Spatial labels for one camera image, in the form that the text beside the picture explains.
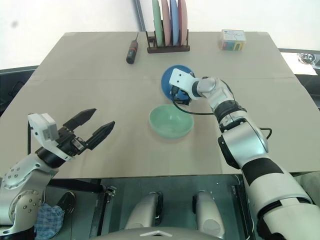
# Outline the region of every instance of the green plate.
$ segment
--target green plate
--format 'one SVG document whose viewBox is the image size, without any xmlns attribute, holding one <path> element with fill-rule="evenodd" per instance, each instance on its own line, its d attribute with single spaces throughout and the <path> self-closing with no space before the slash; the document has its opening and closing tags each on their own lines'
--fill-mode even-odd
<svg viewBox="0 0 320 240">
<path fill-rule="evenodd" d="M 153 23 L 156 36 L 156 44 L 160 47 L 163 45 L 163 32 L 161 24 L 161 13 L 158 0 L 152 0 Z"/>
<path fill-rule="evenodd" d="M 161 105 L 149 114 L 153 131 L 166 139 L 178 139 L 190 132 L 194 126 L 193 117 L 177 109 L 174 105 Z"/>
</svg>

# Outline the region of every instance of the small box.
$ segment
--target small box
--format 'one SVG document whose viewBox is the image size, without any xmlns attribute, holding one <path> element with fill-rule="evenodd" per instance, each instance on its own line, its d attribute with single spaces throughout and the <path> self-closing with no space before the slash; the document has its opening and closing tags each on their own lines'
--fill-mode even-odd
<svg viewBox="0 0 320 240">
<path fill-rule="evenodd" d="M 246 43 L 246 35 L 242 30 L 221 31 L 221 49 L 229 51 L 241 51 Z"/>
</svg>

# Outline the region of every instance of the white wall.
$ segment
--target white wall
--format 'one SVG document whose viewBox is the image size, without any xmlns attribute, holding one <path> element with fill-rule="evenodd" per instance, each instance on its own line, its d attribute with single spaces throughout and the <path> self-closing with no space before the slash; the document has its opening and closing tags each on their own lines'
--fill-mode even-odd
<svg viewBox="0 0 320 240">
<path fill-rule="evenodd" d="M 320 0 L 185 1 L 190 31 L 262 31 L 278 48 L 320 51 Z M 145 27 L 153 31 L 152 1 L 140 2 Z"/>
<path fill-rule="evenodd" d="M 66 32 L 138 29 L 132 0 L 0 0 L 0 69 L 39 65 Z"/>
</svg>

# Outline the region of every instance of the pink plate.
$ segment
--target pink plate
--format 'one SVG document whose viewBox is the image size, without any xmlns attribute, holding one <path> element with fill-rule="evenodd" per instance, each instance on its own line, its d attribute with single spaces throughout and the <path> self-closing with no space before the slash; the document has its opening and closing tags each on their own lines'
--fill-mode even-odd
<svg viewBox="0 0 320 240">
<path fill-rule="evenodd" d="M 161 5 L 162 5 L 164 42 L 165 42 L 165 45 L 168 46 L 170 44 L 170 39 L 171 39 L 169 5 L 167 0 L 162 0 Z"/>
<path fill-rule="evenodd" d="M 184 45 L 187 40 L 188 16 L 187 5 L 185 0 L 178 0 L 178 14 L 179 14 L 179 41 Z"/>
</svg>

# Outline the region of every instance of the black screwdriver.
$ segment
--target black screwdriver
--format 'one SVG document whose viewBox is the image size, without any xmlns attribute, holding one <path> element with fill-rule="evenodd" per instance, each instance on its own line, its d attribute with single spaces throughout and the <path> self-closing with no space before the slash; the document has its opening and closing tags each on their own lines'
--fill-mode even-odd
<svg viewBox="0 0 320 240">
<path fill-rule="evenodd" d="M 128 64 L 134 64 L 135 62 L 135 58 L 138 50 L 138 42 L 137 42 L 138 35 L 139 33 L 136 35 L 135 40 L 131 41 L 128 54 L 126 55 L 126 62 Z"/>
</svg>

